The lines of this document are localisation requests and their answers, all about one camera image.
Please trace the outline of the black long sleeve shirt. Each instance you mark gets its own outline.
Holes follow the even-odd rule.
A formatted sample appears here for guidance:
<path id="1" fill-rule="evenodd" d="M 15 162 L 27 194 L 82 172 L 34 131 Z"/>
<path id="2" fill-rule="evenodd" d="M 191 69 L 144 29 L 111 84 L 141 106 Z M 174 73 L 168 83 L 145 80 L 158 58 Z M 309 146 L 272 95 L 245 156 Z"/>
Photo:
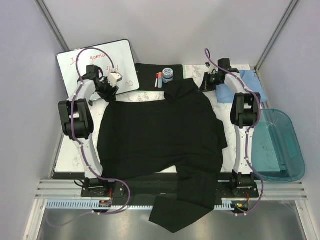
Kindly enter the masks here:
<path id="1" fill-rule="evenodd" d="M 97 152 L 103 176 L 125 180 L 175 166 L 177 198 L 158 196 L 149 221 L 171 233 L 214 210 L 223 150 L 224 124 L 193 79 L 173 80 L 164 99 L 108 104 Z"/>

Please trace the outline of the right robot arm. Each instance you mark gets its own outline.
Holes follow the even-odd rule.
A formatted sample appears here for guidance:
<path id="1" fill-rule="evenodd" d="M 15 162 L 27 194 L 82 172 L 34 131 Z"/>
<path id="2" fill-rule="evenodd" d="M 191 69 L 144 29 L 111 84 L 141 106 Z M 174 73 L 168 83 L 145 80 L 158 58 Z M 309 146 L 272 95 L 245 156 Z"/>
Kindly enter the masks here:
<path id="1" fill-rule="evenodd" d="M 208 67 L 204 73 L 200 93 L 215 91 L 226 85 L 234 98 L 230 111 L 230 122 L 236 135 L 236 156 L 229 183 L 229 191 L 235 197 L 255 188 L 255 171 L 252 166 L 252 148 L 255 126 L 261 119 L 260 94 L 253 92 L 242 80 L 238 69 L 231 67 L 228 58 L 215 64 L 208 56 Z"/>

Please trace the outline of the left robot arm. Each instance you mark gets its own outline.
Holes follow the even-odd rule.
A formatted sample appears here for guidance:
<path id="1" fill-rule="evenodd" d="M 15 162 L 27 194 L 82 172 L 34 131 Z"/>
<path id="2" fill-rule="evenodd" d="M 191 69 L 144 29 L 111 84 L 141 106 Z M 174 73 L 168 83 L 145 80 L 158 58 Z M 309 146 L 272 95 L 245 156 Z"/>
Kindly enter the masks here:
<path id="1" fill-rule="evenodd" d="M 78 149 L 84 167 L 84 179 L 74 181 L 82 188 L 82 197 L 104 198 L 112 193 L 109 183 L 102 180 L 103 167 L 94 147 L 94 120 L 89 102 L 95 93 L 108 102 L 114 101 L 119 90 L 117 83 L 122 79 L 114 68 L 104 76 L 100 67 L 88 65 L 86 74 L 77 80 L 73 95 L 58 103 L 62 131 Z"/>

